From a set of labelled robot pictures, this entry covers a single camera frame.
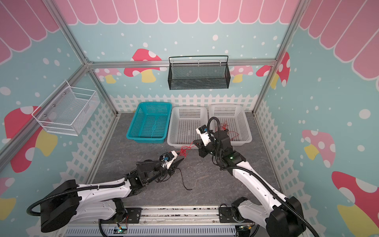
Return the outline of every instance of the light blue wall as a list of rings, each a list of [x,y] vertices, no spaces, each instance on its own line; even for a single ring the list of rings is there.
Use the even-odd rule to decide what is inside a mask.
[[[319,40],[312,39],[307,31],[297,30],[288,53],[291,67],[288,83],[285,87],[278,83],[275,90],[270,88],[264,102],[277,132],[281,134],[281,141],[285,142],[288,157],[293,160],[293,170],[299,171],[297,178],[305,183],[305,194],[310,195],[311,207],[305,209],[303,205],[303,210],[316,213],[314,220],[326,228],[325,236],[352,237],[354,235],[342,219],[337,205],[354,204],[336,188],[332,173],[339,171],[379,186],[379,92],[373,81],[362,80],[352,71],[351,63],[340,62],[333,55],[333,50],[323,48]],[[363,109],[371,112],[369,118],[360,117]],[[304,141],[303,130],[325,132],[333,137],[335,160],[330,168],[324,165],[320,154],[314,160],[308,158],[304,147],[309,142]],[[364,151],[359,151],[362,150],[358,149],[359,145],[364,146]],[[283,171],[279,168],[275,167],[280,174]],[[283,180],[287,180],[287,174],[280,181],[284,191],[292,195],[293,185],[296,185]],[[357,200],[367,198],[365,195],[355,196]],[[376,210],[377,201],[370,204]],[[359,228],[363,232],[367,227]]]
[[[255,24],[138,22],[126,25],[119,22],[115,25],[78,23],[71,25],[70,28],[82,49],[87,52],[89,60],[130,61],[139,48],[154,52],[162,60],[180,55],[229,55],[235,59],[275,58],[287,25],[279,22],[269,25],[258,22]]]

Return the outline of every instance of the pink mushroom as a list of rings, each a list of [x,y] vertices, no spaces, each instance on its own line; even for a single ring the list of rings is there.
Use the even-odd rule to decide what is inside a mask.
[[[233,82],[239,83],[242,81],[242,75],[253,75],[252,66],[235,66],[229,69],[230,75],[234,76]]]
[[[307,141],[309,146],[304,147],[308,158],[314,160],[316,155],[320,153],[324,165],[327,168],[332,166],[335,159],[335,144],[332,136],[329,133],[318,132],[313,130],[303,130],[302,142]]]
[[[147,49],[138,49],[131,61],[161,61],[162,59],[158,57],[155,53],[152,51],[149,51]],[[166,71],[166,67],[143,67],[143,68],[125,68],[124,74],[128,77],[134,77],[141,73],[142,75],[142,82],[149,83],[149,82],[155,82],[156,78],[153,75],[153,71]]]
[[[332,173],[332,181],[348,201],[353,203],[352,206],[337,206],[349,230],[355,236],[378,234],[378,187],[338,171]]]
[[[11,111],[4,118],[7,143],[18,131],[32,118],[31,113],[37,109],[37,106],[26,106]],[[35,148],[39,148],[45,156],[49,156],[58,143],[56,135],[49,134],[39,127],[38,130],[28,139],[25,145],[11,159],[11,166],[14,172],[20,173],[29,168]]]
[[[116,83],[116,80],[113,78],[112,75],[121,76],[121,72],[117,68],[97,68],[95,70],[96,75],[99,77],[100,81],[105,81],[108,84],[114,84]]]

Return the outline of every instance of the white metal wire basket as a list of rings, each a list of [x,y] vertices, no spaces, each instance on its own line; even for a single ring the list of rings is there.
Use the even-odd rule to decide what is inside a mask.
[[[207,124],[208,113],[204,107],[178,106],[172,108],[168,127],[167,143],[175,148],[189,146],[194,140],[201,139],[196,128]]]
[[[41,110],[54,91],[32,116],[49,133],[78,136],[100,104],[100,99],[97,91],[72,87],[65,82],[68,86]]]
[[[217,117],[221,123],[221,129],[228,129],[230,144],[232,146],[242,146],[252,141],[249,124],[243,107],[232,104],[217,104],[209,106],[209,118]],[[213,131],[216,121],[212,121],[209,128]]]

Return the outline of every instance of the gray marble floor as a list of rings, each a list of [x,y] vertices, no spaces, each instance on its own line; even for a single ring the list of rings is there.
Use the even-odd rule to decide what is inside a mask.
[[[93,183],[120,179],[133,170],[136,161],[147,159],[158,160],[162,153],[174,150],[165,140],[162,144],[136,143],[128,140],[126,133],[133,119],[133,113],[121,114],[120,120],[107,147]],[[278,184],[271,164],[267,157],[263,142],[259,136],[252,113],[246,113],[250,126],[252,141],[242,146],[234,146],[250,163],[250,165],[274,188]],[[241,196],[247,197],[253,203],[260,204],[255,196],[227,171],[220,171],[212,164],[208,155],[201,158],[197,149],[190,150],[186,159],[180,164],[183,172],[182,184],[179,171],[169,181],[151,183],[142,193],[126,198],[128,206],[148,205],[215,205],[226,203],[230,205]]]

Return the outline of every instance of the painted wall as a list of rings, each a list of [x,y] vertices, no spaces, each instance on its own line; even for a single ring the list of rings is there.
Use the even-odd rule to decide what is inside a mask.
[[[257,112],[284,192],[321,236],[379,235],[378,10],[312,0],[278,71],[288,83]]]
[[[139,48],[162,60],[179,55],[275,58],[298,0],[56,3],[89,60],[129,61]]]
[[[252,111],[270,70],[261,67],[230,67],[229,89],[170,90],[165,67],[145,68],[141,73],[133,68],[107,68],[96,69],[95,73],[119,111],[133,112],[145,101],[171,102],[173,106],[239,104]]]
[[[95,89],[87,75],[76,86]],[[113,116],[100,97],[97,110],[78,137],[50,134],[44,130],[35,133],[35,148],[27,147],[26,151],[22,148],[0,173],[0,229],[3,236],[14,236],[15,230],[20,237],[52,235],[52,232],[41,233],[40,218],[27,215],[26,208],[66,180],[75,179],[77,184],[85,182]]]

